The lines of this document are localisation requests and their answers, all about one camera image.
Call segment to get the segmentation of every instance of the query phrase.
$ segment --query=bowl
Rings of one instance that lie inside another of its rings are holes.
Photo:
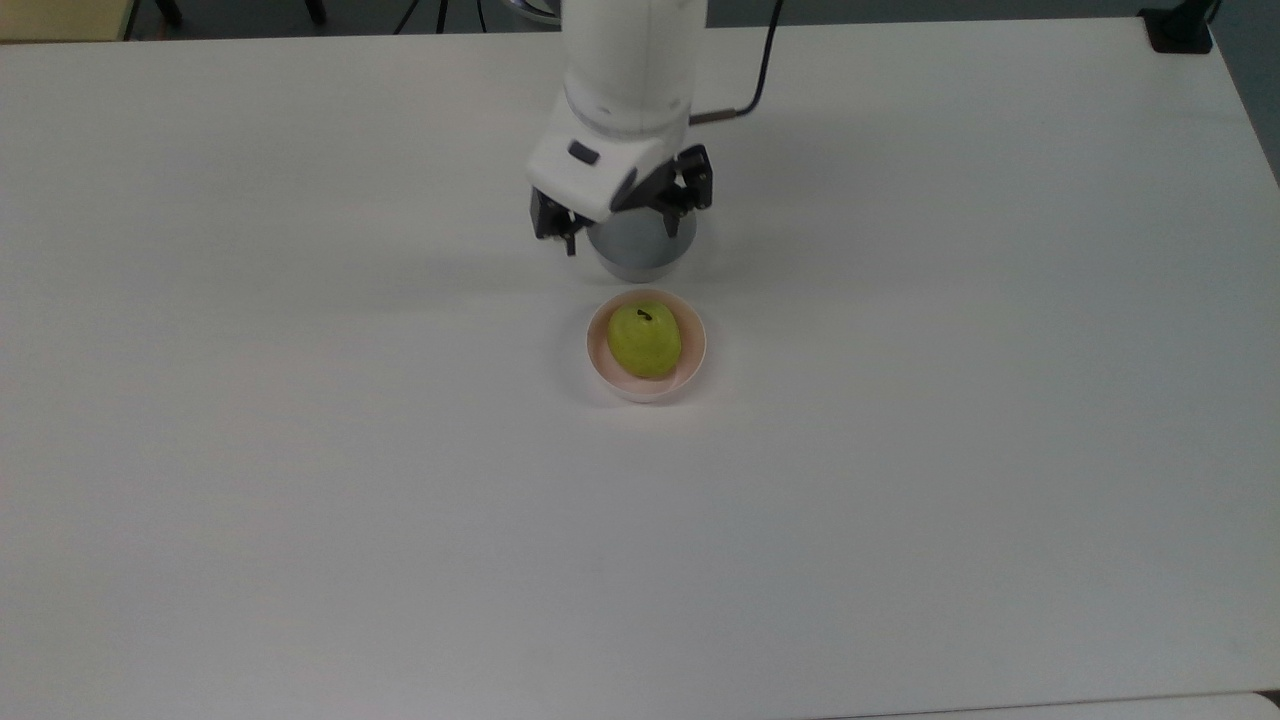
[[[671,309],[680,328],[680,359],[669,373],[660,378],[637,378],[622,369],[609,351],[608,327],[613,311],[628,302],[655,300]],[[591,366],[620,397],[631,402],[653,402],[669,397],[685,387],[698,373],[707,355],[707,329],[692,306],[680,297],[655,288],[631,290],[612,297],[595,311],[586,328],[586,355]]]

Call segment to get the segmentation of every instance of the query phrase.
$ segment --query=black cable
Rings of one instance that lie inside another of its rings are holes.
[[[435,35],[444,35],[444,15],[449,13],[449,0],[440,0],[440,13],[435,15]]]
[[[133,5],[129,6],[129,19],[124,23],[124,40],[133,37],[133,22],[138,19],[138,4],[141,1],[133,0]]]
[[[408,17],[413,14],[413,10],[416,8],[417,8],[417,0],[413,0],[412,3],[410,3],[408,10],[404,10],[404,17],[401,18],[401,23],[398,26],[396,26],[396,32],[393,32],[392,35],[399,35],[399,31],[404,29],[404,23],[408,22]]]
[[[778,18],[782,17],[782,1],[783,0],[777,0],[777,3],[773,4],[773,17],[769,18],[769,32],[764,36],[764,54],[760,55],[760,77],[755,81],[755,96],[751,97],[751,101],[741,110],[726,108],[724,110],[713,110],[710,113],[690,115],[689,124],[700,126],[703,123],[741,118],[760,104],[760,96],[764,95],[764,78],[769,74],[769,55],[773,53],[773,33],[778,31]]]

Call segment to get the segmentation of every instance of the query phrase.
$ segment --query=table surface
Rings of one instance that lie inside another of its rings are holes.
[[[762,32],[707,35],[699,109]],[[0,716],[1280,685],[1280,191],[1135,19],[787,27],[687,396],[532,240],[554,36],[0,49]]]
[[[120,40],[132,0],[4,0],[0,42]]]

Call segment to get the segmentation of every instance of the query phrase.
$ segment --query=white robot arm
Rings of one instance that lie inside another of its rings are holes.
[[[572,255],[579,229],[632,208],[673,237],[710,205],[705,150],[682,150],[705,24],[707,0],[564,0],[568,72],[527,168],[538,237]]]

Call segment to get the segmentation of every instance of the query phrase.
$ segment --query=green pear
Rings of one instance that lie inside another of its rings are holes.
[[[639,378],[666,375],[680,360],[680,327],[657,300],[628,302],[609,316],[609,352]]]

